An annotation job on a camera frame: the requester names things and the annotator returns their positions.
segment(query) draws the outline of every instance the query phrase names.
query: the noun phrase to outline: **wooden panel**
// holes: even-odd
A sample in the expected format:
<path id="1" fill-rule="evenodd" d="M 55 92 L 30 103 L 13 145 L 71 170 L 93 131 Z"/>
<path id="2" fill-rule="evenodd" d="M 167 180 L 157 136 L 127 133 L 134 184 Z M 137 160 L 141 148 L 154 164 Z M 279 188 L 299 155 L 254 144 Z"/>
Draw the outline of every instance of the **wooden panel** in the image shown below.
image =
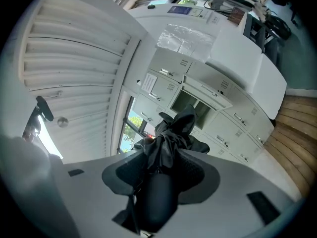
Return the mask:
<path id="1" fill-rule="evenodd" d="M 285 96 L 284 101 L 294 102 L 294 103 L 303 104 L 303 105 L 317 108 L 317 99 L 313 99 L 313 98 L 299 97 L 299 96 Z"/>
<path id="2" fill-rule="evenodd" d="M 317 128 L 297 119 L 278 114 L 276 120 L 317 140 Z"/>
<path id="3" fill-rule="evenodd" d="M 275 130 L 272 137 L 280 141 L 282 144 L 292 150 L 300 157 L 315 173 L 317 173 L 317 159 L 305 148 L 294 142 L 292 139 Z"/>
<path id="4" fill-rule="evenodd" d="M 317 117 L 314 117 L 312 115 L 298 112 L 292 109 L 286 109 L 286 108 L 281 108 L 279 110 L 279 113 L 287 117 L 295 118 L 299 121 L 303 121 L 305 123 L 308 123 L 308 124 L 311 124 L 312 126 L 317 127 Z"/>
<path id="5" fill-rule="evenodd" d="M 313 143 L 306 138 L 302 137 L 298 133 L 290 130 L 285 126 L 281 126 L 280 124 L 275 127 L 275 130 L 279 131 L 283 135 L 287 136 L 288 138 L 292 139 L 294 142 L 302 146 L 308 152 L 310 152 L 313 156 L 317 158 L 317 144 Z"/>
<path id="6" fill-rule="evenodd" d="M 298 169 L 273 145 L 266 142 L 264 145 L 265 149 L 278 161 L 278 163 L 286 170 L 290 178 L 293 180 L 297 188 L 299 189 L 302 196 L 307 196 L 309 193 L 309 185 L 305 178 L 298 171 Z"/>
<path id="7" fill-rule="evenodd" d="M 299 170 L 309 185 L 314 185 L 315 173 L 301 158 L 272 136 L 268 138 L 268 142 L 281 152 Z"/>
<path id="8" fill-rule="evenodd" d="M 284 100 L 282 103 L 282 107 L 287 108 L 287 109 L 296 110 L 296 111 L 303 112 L 303 113 L 307 113 L 309 115 L 317 117 L 317 108 L 312 107 L 312 106 L 298 104 L 298 103 Z"/>

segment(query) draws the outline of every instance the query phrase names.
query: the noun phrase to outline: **wooden floor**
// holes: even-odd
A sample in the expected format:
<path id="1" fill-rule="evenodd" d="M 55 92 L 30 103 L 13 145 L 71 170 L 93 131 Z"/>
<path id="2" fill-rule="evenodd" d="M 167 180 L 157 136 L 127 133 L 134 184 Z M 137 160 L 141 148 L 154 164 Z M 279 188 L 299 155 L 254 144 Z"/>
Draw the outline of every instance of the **wooden floor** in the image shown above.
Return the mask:
<path id="1" fill-rule="evenodd" d="M 317 99 L 286 96 L 264 147 L 305 197 L 317 174 Z"/>

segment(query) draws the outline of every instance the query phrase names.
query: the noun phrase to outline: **greenery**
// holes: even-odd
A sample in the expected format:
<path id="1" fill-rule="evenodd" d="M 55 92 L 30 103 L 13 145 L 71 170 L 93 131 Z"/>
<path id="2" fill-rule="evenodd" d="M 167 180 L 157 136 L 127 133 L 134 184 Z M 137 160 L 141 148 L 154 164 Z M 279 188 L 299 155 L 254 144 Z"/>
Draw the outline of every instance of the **greenery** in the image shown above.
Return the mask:
<path id="1" fill-rule="evenodd" d="M 140 117 L 129 117 L 128 119 L 138 128 L 141 126 L 142 119 Z M 130 144 L 132 144 L 135 134 L 136 132 L 126 124 L 124 127 L 123 140 L 130 141 Z"/>
<path id="2" fill-rule="evenodd" d="M 188 4 L 188 3 L 191 3 L 193 5 L 196 5 L 197 4 L 197 1 L 194 1 L 194 0 L 181 0 L 179 2 L 179 4 Z"/>

